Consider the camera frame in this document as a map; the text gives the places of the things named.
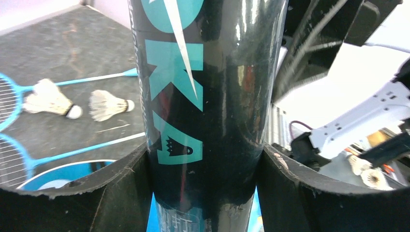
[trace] glossy black surface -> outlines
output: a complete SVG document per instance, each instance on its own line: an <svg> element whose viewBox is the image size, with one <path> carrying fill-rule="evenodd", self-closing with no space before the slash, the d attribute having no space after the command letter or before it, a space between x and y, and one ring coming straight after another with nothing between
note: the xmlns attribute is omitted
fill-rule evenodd
<svg viewBox="0 0 410 232"><path fill-rule="evenodd" d="M151 101L149 77L156 66L147 63L146 40L176 39L151 24L140 0L131 2L156 199L163 208L181 213L200 209L200 231L244 232L263 149L286 0L204 1L196 19L184 29L187 43L204 48L203 70L192 72L203 86L202 112L172 84ZM203 159L159 164L156 150L166 148L161 147L152 112L202 141Z"/></svg>

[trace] teal logo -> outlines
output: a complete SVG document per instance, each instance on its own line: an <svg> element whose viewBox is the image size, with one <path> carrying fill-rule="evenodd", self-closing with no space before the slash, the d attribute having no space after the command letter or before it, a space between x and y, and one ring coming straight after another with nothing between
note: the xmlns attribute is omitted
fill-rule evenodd
<svg viewBox="0 0 410 232"><path fill-rule="evenodd" d="M192 76L202 71L204 46L186 43L183 29L197 17L204 0L142 0L143 9L158 30L173 33L176 43L145 40L147 63L156 66L149 77L153 100L173 84L195 107L203 111L203 87ZM202 160L202 141L197 140L153 113L154 127L161 133L158 163L176 165Z"/></svg>

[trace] racket strings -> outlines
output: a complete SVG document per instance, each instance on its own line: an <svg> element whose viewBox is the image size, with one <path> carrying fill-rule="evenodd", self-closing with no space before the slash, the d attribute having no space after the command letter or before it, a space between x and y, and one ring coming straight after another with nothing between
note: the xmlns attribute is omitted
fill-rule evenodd
<svg viewBox="0 0 410 232"><path fill-rule="evenodd" d="M7 120L17 107L18 94L7 80L0 79L0 123Z"/></svg>
<svg viewBox="0 0 410 232"><path fill-rule="evenodd" d="M18 147L0 139L0 185L18 186L27 179L23 155Z"/></svg>

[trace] stained gray surface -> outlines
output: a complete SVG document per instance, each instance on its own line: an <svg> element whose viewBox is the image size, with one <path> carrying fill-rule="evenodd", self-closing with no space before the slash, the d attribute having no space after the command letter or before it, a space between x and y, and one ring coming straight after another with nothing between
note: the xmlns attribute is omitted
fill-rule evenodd
<svg viewBox="0 0 410 232"><path fill-rule="evenodd" d="M34 85L43 78L59 82L120 73L134 67L131 32L88 7L0 37L0 73L22 86ZM88 98L96 89L131 99L136 108L107 121L95 122L88 114ZM2 133L18 140L35 159L140 133L144 129L138 89L135 77L61 87L69 99L83 108L81 118L70 120L51 113L22 112ZM118 159L143 141L145 138L141 137L82 153L40 166L36 172L75 161Z"/></svg>

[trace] shuttlecock cork base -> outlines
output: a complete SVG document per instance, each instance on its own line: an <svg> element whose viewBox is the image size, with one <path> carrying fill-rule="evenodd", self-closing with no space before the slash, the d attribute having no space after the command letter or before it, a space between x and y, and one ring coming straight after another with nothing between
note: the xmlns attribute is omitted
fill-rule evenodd
<svg viewBox="0 0 410 232"><path fill-rule="evenodd" d="M131 100L117 98L106 90L95 90L89 98L91 117L102 122L112 116L124 112L130 112L135 108L135 103Z"/></svg>
<svg viewBox="0 0 410 232"><path fill-rule="evenodd" d="M49 112L69 119L77 119L83 114L82 108L73 104L49 79L40 80L33 86L33 93L24 98L23 110L30 114Z"/></svg>

